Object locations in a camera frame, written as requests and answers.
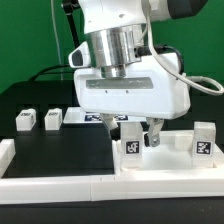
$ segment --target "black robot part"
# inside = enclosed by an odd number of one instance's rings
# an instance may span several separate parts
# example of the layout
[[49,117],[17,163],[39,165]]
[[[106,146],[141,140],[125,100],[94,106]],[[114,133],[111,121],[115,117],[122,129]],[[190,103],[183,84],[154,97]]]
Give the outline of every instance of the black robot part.
[[71,34],[72,34],[72,39],[74,43],[74,47],[78,48],[80,43],[79,43],[79,38],[78,38],[78,33],[75,27],[75,22],[72,16],[72,13],[74,10],[79,9],[79,2],[78,0],[63,0],[61,7],[64,9],[65,14],[67,15],[68,23],[70,26]]
[[208,0],[167,0],[172,19],[195,16],[207,2]]

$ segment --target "black and white sticker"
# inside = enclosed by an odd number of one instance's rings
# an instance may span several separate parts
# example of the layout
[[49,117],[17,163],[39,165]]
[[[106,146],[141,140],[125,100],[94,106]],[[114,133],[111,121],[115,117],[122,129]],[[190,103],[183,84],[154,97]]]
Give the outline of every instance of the black and white sticker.
[[139,141],[126,142],[126,154],[139,154]]
[[49,116],[57,116],[58,113],[57,113],[57,112],[50,112],[48,115],[49,115]]
[[33,117],[33,115],[31,116],[31,125],[33,125],[34,124],[34,117]]
[[22,113],[21,116],[28,117],[31,113]]
[[[126,115],[116,115],[114,116],[116,121],[128,121],[128,116]],[[87,122],[91,122],[91,121],[101,121],[100,115],[86,115],[85,116],[85,121]]]
[[212,143],[206,141],[197,141],[196,153],[198,155],[211,155],[212,154]]
[[85,121],[91,122],[91,121],[101,121],[100,115],[86,115]]

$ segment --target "cable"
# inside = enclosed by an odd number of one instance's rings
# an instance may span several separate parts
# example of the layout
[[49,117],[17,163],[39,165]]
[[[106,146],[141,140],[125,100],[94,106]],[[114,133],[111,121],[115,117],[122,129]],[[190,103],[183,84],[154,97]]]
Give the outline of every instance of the cable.
[[[190,85],[191,87],[198,89],[199,91],[202,91],[204,93],[210,94],[210,95],[214,95],[214,96],[218,96],[218,95],[222,95],[224,93],[224,88],[223,86],[218,83],[217,81],[211,79],[211,78],[207,78],[207,77],[189,77],[186,78],[185,75],[180,75],[178,73],[176,73],[171,67],[170,65],[164,60],[162,59],[156,52],[156,50],[154,49],[153,46],[153,37],[152,37],[152,27],[151,27],[151,21],[150,21],[150,15],[149,15],[149,10],[147,10],[147,13],[145,13],[146,16],[146,21],[147,21],[147,27],[148,27],[148,45],[149,45],[149,49],[153,55],[153,57],[155,58],[155,60],[171,75],[173,75],[174,77],[176,77],[177,79],[181,80],[182,82],[186,83],[187,85]],[[195,81],[205,81],[207,83],[210,83],[214,86],[216,86],[218,88],[218,90],[212,90],[209,88],[206,88],[202,85],[199,85],[197,83],[195,83]]]
[[54,36],[55,36],[55,40],[56,40],[59,64],[62,65],[61,49],[60,49],[60,43],[59,43],[56,19],[55,19],[54,0],[51,0],[51,15],[52,15],[52,22],[53,22],[53,29],[54,29]]
[[[40,75],[57,75],[57,74],[61,74],[61,72],[44,72],[41,73]],[[63,74],[74,74],[74,71],[70,71],[70,72],[63,72]]]
[[[170,51],[170,50],[173,51],[178,58],[178,63],[179,63],[179,67],[180,67],[179,73],[180,74],[184,73],[184,59],[183,59],[180,51],[178,51],[176,48],[168,46],[166,44],[156,45],[156,46],[154,46],[154,48],[158,54],[163,54],[166,51]],[[142,47],[136,48],[135,54],[136,54],[136,57],[152,55],[148,46],[144,46],[144,47],[142,46]]]
[[42,69],[36,75],[34,75],[31,78],[29,78],[29,81],[35,81],[40,75],[47,74],[48,71],[51,71],[51,70],[54,70],[54,69],[59,69],[59,68],[68,68],[68,67],[70,67],[70,65],[69,64],[65,64],[65,65],[54,65],[54,66]]
[[144,39],[145,35],[147,34],[147,31],[148,31],[148,27],[146,26],[144,32],[142,33],[141,38],[136,43],[136,46],[142,45],[141,41]]

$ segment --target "small white cube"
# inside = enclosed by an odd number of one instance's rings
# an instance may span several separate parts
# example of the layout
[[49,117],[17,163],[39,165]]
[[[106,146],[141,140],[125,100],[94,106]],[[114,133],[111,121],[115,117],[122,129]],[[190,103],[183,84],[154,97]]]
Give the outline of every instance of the small white cube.
[[49,110],[44,121],[45,130],[59,130],[62,124],[62,110],[58,108]]
[[36,111],[34,109],[22,110],[16,117],[17,131],[31,131],[36,123]]

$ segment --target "white block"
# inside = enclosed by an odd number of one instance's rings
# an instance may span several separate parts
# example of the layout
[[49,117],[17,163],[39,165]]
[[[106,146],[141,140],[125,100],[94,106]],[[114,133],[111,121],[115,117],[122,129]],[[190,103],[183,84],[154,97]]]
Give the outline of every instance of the white block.
[[195,122],[192,166],[213,167],[216,128],[214,123]]
[[2,140],[0,143],[0,178],[5,173],[15,154],[14,140]]
[[193,135],[189,132],[179,132],[175,135],[175,148],[177,150],[190,151],[193,146]]
[[49,110],[44,121],[46,130],[59,130],[62,124],[62,110],[58,108]]
[[121,123],[121,168],[138,169],[142,164],[143,130],[140,122]]
[[31,131],[36,123],[36,111],[34,109],[22,110],[16,117],[17,131]]
[[[68,107],[64,124],[102,123],[99,113],[87,113],[81,107]],[[116,122],[145,122],[145,117],[115,115]]]

